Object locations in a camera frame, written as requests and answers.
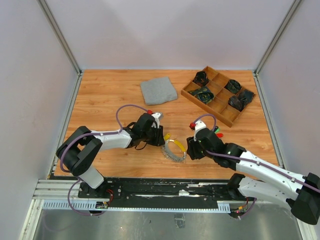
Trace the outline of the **red capped key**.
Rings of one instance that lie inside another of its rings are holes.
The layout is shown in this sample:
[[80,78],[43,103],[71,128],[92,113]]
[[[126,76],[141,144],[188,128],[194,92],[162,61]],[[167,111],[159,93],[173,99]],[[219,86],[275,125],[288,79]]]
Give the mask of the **red capped key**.
[[217,133],[216,135],[218,138],[222,138],[224,136],[222,133]]

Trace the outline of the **yellow capped key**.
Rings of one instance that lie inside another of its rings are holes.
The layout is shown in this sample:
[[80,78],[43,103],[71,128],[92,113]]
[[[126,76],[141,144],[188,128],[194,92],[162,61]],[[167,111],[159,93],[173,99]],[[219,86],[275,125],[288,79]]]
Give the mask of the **yellow capped key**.
[[167,133],[163,138],[165,141],[169,140],[171,137],[171,134],[170,133]]

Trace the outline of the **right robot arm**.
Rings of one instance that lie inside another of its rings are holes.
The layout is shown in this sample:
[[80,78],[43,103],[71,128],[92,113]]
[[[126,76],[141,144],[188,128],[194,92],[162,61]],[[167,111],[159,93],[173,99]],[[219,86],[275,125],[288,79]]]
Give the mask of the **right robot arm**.
[[277,204],[300,221],[316,225],[320,219],[320,178],[314,173],[302,175],[273,165],[244,147],[224,143],[208,128],[188,137],[186,153],[192,160],[208,157],[219,166],[236,173],[226,188],[227,196],[242,196]]

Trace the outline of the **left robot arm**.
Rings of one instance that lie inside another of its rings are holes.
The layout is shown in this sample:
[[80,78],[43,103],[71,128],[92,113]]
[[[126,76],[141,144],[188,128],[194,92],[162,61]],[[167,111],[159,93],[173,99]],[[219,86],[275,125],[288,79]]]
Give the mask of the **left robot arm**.
[[93,166],[97,154],[110,149],[137,147],[141,142],[163,146],[163,126],[153,122],[142,128],[137,122],[132,122],[122,130],[105,132],[80,126],[57,149],[56,156],[73,176],[89,185],[91,194],[101,198],[107,193],[107,185],[102,174]]

